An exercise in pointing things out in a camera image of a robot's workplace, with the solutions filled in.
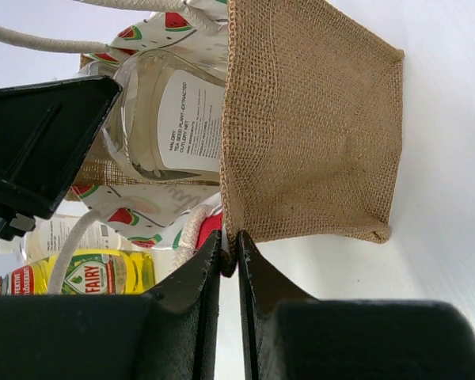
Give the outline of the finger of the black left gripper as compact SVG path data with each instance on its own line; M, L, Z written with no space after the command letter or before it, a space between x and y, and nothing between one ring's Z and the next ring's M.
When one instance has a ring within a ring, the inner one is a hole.
M53 216L121 92L105 75L0 89L0 240Z

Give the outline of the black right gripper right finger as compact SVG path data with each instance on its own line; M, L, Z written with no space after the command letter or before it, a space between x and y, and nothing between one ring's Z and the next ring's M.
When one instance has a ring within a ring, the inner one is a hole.
M475 335L451 304L319 300L247 232L236 249L248 379L475 379Z

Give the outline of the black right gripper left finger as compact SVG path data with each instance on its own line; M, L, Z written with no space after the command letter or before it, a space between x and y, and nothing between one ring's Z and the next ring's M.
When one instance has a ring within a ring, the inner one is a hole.
M0 379L211 379L222 235L139 295L1 295Z

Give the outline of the yellow dish soap red cap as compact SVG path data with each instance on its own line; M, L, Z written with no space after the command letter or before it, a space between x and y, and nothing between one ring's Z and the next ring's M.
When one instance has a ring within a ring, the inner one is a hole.
M0 295L45 295L56 255L0 276ZM136 295L156 285L152 257L141 251L78 249L63 277L64 295Z

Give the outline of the amber bottle white cap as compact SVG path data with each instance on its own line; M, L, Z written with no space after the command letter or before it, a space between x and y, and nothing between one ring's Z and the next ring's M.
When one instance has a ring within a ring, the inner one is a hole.
M40 219L33 232L12 241L0 240L0 254L14 254L25 262L34 262L57 254L65 244L79 217L55 215ZM132 244L109 226L95 222L82 235L77 249L133 250Z

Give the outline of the clear jar dark lid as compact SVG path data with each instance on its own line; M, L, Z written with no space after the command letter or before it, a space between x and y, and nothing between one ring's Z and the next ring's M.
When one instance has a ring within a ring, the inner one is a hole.
M123 91L103 130L129 177L217 185L225 76L165 50L140 51L114 75Z

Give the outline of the jute watermelon canvas bag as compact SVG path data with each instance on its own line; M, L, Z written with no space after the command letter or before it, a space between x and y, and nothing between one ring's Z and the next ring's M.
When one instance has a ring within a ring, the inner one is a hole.
M402 150L402 51L325 1L107 1L149 10L112 44L53 40L0 26L0 42L79 53L116 71L165 50L225 76L219 190L177 228L173 268L222 218L222 273L242 231L259 242L335 234L374 243L388 224Z

